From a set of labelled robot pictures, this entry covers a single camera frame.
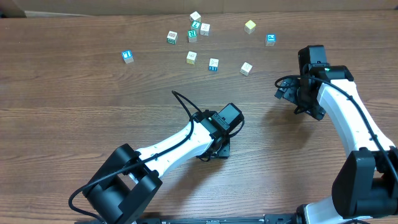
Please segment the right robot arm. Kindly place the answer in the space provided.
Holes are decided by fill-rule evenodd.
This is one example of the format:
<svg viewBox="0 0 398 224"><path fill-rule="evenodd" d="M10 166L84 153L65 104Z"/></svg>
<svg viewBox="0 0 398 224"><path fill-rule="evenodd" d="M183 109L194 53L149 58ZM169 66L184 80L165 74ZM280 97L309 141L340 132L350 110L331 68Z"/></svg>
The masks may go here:
<svg viewBox="0 0 398 224"><path fill-rule="evenodd" d="M265 215L271 223L366 223L397 215L397 147L378 128L344 65L332 66L323 45L298 52L299 75L275 81L275 97L296 105L295 114L322 120L328 115L341 139L346 161L319 202L293 214Z"/></svg>

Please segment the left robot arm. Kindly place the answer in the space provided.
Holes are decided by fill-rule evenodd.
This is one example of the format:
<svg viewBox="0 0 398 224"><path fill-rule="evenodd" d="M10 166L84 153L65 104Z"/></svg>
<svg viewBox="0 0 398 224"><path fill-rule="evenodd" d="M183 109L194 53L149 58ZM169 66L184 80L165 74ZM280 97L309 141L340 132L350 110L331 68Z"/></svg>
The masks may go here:
<svg viewBox="0 0 398 224"><path fill-rule="evenodd" d="M118 147L99 168L83 195L105 223L135 223L162 185L161 178L191 158L229 157L233 131L244 116L233 103L220 112L196 112L173 136L134 150Z"/></svg>

